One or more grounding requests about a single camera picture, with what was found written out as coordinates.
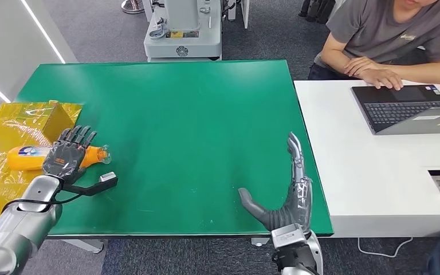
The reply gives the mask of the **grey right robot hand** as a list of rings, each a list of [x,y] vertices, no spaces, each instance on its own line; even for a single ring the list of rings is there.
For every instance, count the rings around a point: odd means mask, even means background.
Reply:
[[[238,193],[243,207],[266,230],[273,231],[296,223],[307,235],[311,232],[312,180],[305,173],[301,143],[293,132],[288,135],[287,145],[291,159],[291,181],[285,201],[279,209],[267,210],[253,200],[246,188],[239,188]]]

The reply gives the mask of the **person's left hand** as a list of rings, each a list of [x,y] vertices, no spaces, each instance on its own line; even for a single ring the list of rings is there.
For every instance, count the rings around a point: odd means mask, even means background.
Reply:
[[[380,64],[368,57],[357,57],[350,59],[345,67],[344,74],[347,76],[358,76],[367,69],[380,69]]]

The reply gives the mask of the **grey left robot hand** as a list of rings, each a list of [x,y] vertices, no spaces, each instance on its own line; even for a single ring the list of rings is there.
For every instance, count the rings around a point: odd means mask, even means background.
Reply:
[[[84,173],[81,164],[87,149],[96,136],[96,131],[90,131],[90,126],[77,125],[66,128],[52,144],[42,170],[45,175],[53,176],[64,184],[73,185]]]

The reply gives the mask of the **person's right hand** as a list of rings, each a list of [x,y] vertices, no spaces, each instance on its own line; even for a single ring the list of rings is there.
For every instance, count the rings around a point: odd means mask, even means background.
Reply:
[[[367,84],[373,85],[376,89],[386,87],[399,91],[403,88],[401,78],[391,70],[386,69],[367,69],[358,74],[358,78]]]

